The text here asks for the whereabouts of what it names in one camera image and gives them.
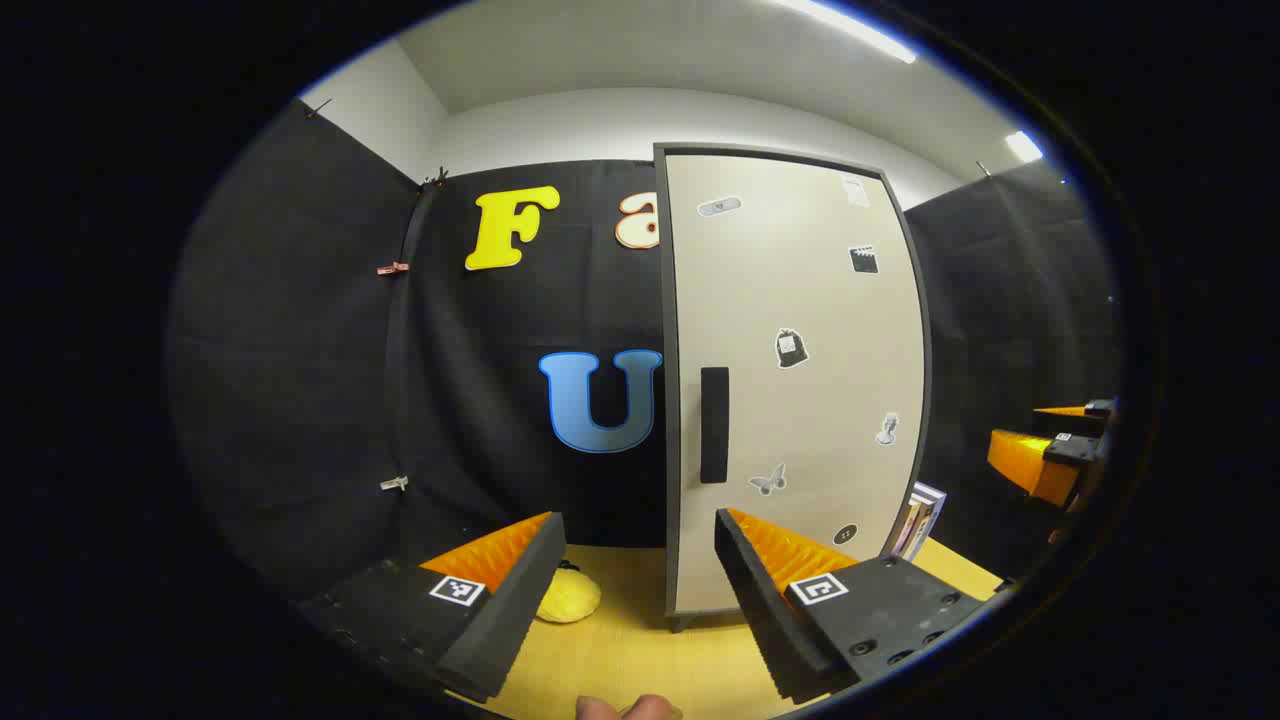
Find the black door handle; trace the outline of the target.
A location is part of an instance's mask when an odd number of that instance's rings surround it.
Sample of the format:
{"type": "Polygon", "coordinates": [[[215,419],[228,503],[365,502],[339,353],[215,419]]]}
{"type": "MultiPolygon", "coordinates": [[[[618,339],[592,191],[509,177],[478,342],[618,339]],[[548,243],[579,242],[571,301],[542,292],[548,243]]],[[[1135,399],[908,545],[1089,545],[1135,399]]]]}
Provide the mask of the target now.
{"type": "Polygon", "coordinates": [[[730,369],[704,366],[701,380],[700,483],[723,484],[730,466],[730,369]]]}

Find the black backdrop cloth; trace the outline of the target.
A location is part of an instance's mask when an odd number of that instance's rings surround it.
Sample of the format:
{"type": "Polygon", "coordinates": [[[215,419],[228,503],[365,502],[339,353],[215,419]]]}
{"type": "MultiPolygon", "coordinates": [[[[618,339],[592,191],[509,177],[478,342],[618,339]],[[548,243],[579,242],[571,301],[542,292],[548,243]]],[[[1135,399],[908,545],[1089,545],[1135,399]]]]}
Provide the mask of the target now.
{"type": "Polygon", "coordinates": [[[1010,575],[1062,509],[987,469],[989,433],[1120,392],[1100,231],[1039,163],[914,208],[884,170],[707,141],[421,190],[305,113],[214,190],[166,338],[198,492],[288,594],[550,511],[718,612],[717,509],[864,559],[916,480],[951,497],[938,538],[1010,575]],[[704,366],[730,369],[723,484],[704,366]]]}

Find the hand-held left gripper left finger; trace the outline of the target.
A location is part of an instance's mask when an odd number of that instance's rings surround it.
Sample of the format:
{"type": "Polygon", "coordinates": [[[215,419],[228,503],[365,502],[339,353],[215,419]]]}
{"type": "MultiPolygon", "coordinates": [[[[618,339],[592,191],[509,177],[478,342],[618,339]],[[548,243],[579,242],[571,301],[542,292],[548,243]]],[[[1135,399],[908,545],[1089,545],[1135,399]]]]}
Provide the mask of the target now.
{"type": "Polygon", "coordinates": [[[422,562],[383,559],[300,611],[402,685],[498,696],[564,555],[564,521],[541,512],[422,562]]]}

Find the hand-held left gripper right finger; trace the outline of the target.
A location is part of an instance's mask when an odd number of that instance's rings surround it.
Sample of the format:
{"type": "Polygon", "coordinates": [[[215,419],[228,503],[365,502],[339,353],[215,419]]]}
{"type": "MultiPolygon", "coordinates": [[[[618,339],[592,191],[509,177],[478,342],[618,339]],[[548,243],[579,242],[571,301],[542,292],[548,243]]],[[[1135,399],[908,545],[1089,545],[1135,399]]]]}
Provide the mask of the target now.
{"type": "Polygon", "coordinates": [[[716,555],[780,696],[804,705],[906,667],[982,602],[893,555],[855,561],[737,509],[716,555]]]}

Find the long ceiling light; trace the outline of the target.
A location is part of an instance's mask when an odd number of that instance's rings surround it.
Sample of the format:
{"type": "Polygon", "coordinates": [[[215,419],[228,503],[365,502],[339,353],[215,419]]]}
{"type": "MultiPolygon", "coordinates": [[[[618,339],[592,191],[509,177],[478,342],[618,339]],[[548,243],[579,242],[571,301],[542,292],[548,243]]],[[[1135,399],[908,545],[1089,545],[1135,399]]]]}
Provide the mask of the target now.
{"type": "Polygon", "coordinates": [[[804,15],[824,27],[836,29],[856,41],[873,47],[876,51],[893,58],[902,64],[914,64],[919,54],[902,42],[895,35],[886,32],[861,19],[855,13],[844,6],[838,6],[835,0],[768,0],[776,6],[782,6],[788,12],[804,15]]]}

